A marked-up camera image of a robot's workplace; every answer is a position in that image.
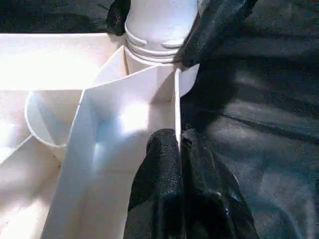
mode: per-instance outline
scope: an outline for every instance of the white plastic panel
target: white plastic panel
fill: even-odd
[[[174,73],[165,66],[85,90],[43,239],[123,237],[147,141],[158,129],[175,128],[173,95]]]
[[[103,65],[100,73],[94,81],[94,85],[118,80],[128,74],[124,46],[121,46]]]
[[[181,116],[180,116],[180,75],[181,70],[177,69],[174,75],[174,114],[175,114],[175,133],[176,133],[176,140],[178,143],[178,148],[181,150]]]
[[[84,89],[125,36],[0,34],[0,89]]]
[[[186,68],[185,70],[179,73],[180,97],[186,95],[190,91],[190,89],[194,86],[198,69],[199,69],[199,64],[194,65],[190,68]]]
[[[0,90],[0,239],[40,238],[59,172],[52,153],[30,136],[27,95]]]

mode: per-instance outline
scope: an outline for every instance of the white bottle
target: white bottle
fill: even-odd
[[[125,23],[127,45],[155,63],[178,61],[177,52],[197,16],[197,0],[131,0]]]

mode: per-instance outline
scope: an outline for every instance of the white compartment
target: white compartment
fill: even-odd
[[[59,160],[64,158],[67,140],[81,90],[30,92],[25,119],[31,134]]]
[[[0,163],[30,135],[24,120],[27,91],[0,90]]]
[[[55,191],[59,162],[24,120],[27,91],[0,91],[0,239],[38,239]]]
[[[180,133],[178,76],[170,66],[153,66],[84,91],[43,239],[123,237],[150,135]]]

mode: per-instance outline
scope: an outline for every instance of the black fabric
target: black fabric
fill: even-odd
[[[107,32],[116,35],[125,33],[124,24],[130,10],[131,0],[115,0],[112,3],[108,16],[106,18]]]
[[[183,130],[211,140],[238,179],[260,238],[319,236],[318,89],[317,64],[227,57],[201,64],[181,98]]]
[[[195,130],[155,132],[132,185],[125,239],[257,239],[235,177]]]
[[[319,42],[319,4],[311,0],[198,0],[201,16],[184,45],[182,63],[190,67],[211,59],[212,55],[227,55],[256,49],[264,55],[285,57],[293,54],[297,45]],[[287,44],[280,37],[287,37]],[[223,43],[226,46],[218,49]],[[318,52],[308,52],[318,56]]]

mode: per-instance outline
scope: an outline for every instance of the white plastic tray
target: white plastic tray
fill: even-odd
[[[0,35],[0,123],[11,127],[0,144],[0,239],[123,237],[148,138],[174,128],[179,142],[179,98],[198,70],[140,60],[123,39]]]

